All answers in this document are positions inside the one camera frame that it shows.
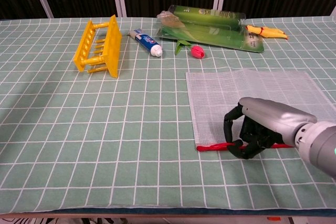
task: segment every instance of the yellow plastic rack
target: yellow plastic rack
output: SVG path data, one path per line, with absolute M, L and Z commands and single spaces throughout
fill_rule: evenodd
M 96 29 L 107 27 L 105 39 L 96 40 L 98 45 L 95 46 L 96 50 L 93 52 L 94 57 L 89 58 L 89 52 L 92 46 L 92 41 L 95 37 Z M 94 25 L 90 20 L 86 25 L 77 51 L 74 56 L 74 63 L 80 72 L 85 70 L 86 65 L 94 66 L 105 64 L 105 66 L 93 68 L 88 70 L 88 73 L 97 72 L 101 70 L 109 70 L 112 77 L 118 77 L 118 61 L 121 44 L 121 33 L 118 29 L 117 20 L 115 15 L 110 18 L 107 23 Z

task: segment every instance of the pink tulip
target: pink tulip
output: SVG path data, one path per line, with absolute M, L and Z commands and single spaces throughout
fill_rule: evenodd
M 191 55 L 197 59 L 202 59 L 205 56 L 204 50 L 200 46 L 193 46 L 191 48 Z

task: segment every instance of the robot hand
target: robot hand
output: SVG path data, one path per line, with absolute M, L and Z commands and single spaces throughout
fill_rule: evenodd
M 245 116 L 240 139 L 233 141 L 233 120 Z M 238 158 L 249 159 L 273 144 L 299 149 L 300 157 L 336 177 L 336 124 L 317 122 L 316 116 L 288 105 L 259 98 L 241 98 L 238 106 L 224 117 L 228 150 Z

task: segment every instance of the mesh sheet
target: mesh sheet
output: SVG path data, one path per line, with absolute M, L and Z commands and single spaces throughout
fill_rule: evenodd
M 315 115 L 319 121 L 334 121 L 336 109 L 303 71 L 253 71 L 186 73 L 196 146 L 225 143 L 224 115 L 240 98 L 254 97 L 285 103 Z M 243 116 L 234 122 L 238 138 Z

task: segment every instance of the checkered tablecloth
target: checkered tablecloth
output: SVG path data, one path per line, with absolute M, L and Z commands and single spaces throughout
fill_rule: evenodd
M 306 71 L 336 104 L 332 17 L 253 19 L 289 40 L 265 52 L 203 45 L 202 60 L 157 39 L 162 58 L 127 37 L 151 18 L 118 18 L 119 77 L 72 62 L 88 19 L 0 22 L 0 213 L 79 207 L 336 209 L 335 181 L 295 149 L 252 160 L 195 150 L 186 72 Z M 108 18 L 94 18 L 94 23 Z

